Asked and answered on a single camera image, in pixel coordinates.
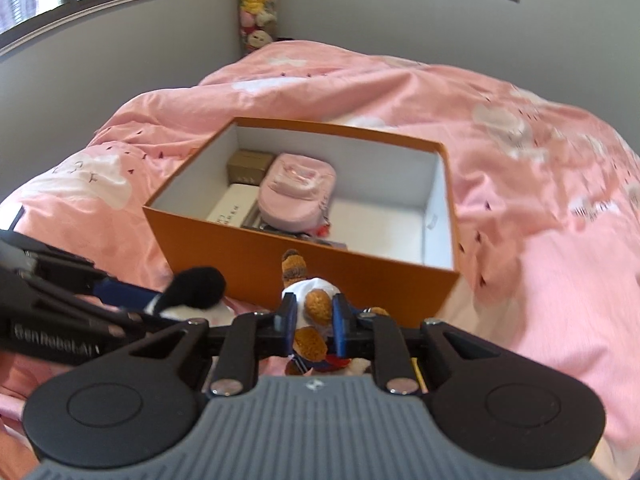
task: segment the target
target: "white shirt on teddy bear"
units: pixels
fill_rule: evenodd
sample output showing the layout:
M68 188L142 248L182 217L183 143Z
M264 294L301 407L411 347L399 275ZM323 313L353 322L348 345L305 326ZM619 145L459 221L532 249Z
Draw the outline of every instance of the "white shirt on teddy bear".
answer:
M296 282L293 285L289 285L282 291L282 297L288 292L292 292L296 295L298 300L298 320L296 321L296 328L304 328L305 326L312 326L323 336L328 335L328 331L331 331L331 327L324 327L316 325L305 313L305 298L312 290L319 288L324 290L329 298L333 298L336 294L340 294L340 290L336 286L333 286L327 280L322 278L311 278L310 280L303 280L302 282Z

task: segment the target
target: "gray ribbed surface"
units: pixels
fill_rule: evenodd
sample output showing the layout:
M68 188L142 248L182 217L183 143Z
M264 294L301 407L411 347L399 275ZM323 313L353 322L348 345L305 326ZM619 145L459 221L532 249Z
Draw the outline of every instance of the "gray ribbed surface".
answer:
M603 480L587 460L543 472L479 461L437 430L420 400L378 390L370 376L260 378L209 403L194 430L153 460L118 471L49 462L29 480Z

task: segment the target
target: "brown teddy bear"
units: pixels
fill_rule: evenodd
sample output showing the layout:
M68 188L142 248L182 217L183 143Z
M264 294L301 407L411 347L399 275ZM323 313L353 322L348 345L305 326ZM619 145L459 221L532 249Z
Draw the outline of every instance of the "brown teddy bear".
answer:
M332 299L340 290L322 278L308 278L304 258L293 249L282 257L282 283L282 296L291 292L298 300L293 350L305 366L324 373L349 366L350 359L327 355L326 338L332 332ZM388 316L383 308L373 307L371 311ZM301 373L294 361L289 362L286 372L289 375Z

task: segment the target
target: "windowsill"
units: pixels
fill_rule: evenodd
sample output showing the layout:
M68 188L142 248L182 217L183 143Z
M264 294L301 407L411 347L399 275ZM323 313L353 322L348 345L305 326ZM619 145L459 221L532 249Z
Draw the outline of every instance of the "windowsill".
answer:
M58 27L60 27L62 25L66 25L67 23L70 23L70 22L72 22L74 20L78 20L79 18L84 18L85 16L89 16L89 15L94 14L96 12L101 12L102 10L105 10L105 9L111 9L112 7L117 7L117 6L122 5L122 4L128 4L128 3L136 2L136 1L139 1L139 0L114 0L112 2L107 2L107 3L100 4L100 5L95 6L95 7L91 7L90 9L81 10L80 12L76 12L75 14L72 14L70 16L65 16L64 18L61 18L60 20L56 20L55 22L48 23L47 25L45 25L44 27L39 28L38 30L34 30L33 32L30 32L29 34L25 34L19 40L16 40L13 43L8 44L6 47L0 49L0 57L4 56L4 54L9 53L14 48L17 48L17 47L27 43L28 41L31 41L34 38L37 38L41 34L45 34L46 32L54 30L55 28L58 28Z

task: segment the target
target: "pink pouch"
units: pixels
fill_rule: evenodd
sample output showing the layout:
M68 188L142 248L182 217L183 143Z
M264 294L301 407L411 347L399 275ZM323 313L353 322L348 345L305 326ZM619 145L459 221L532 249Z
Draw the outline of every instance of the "pink pouch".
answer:
M312 231L324 223L335 187L331 165L308 156L283 153L260 184L258 208L272 227L290 233Z

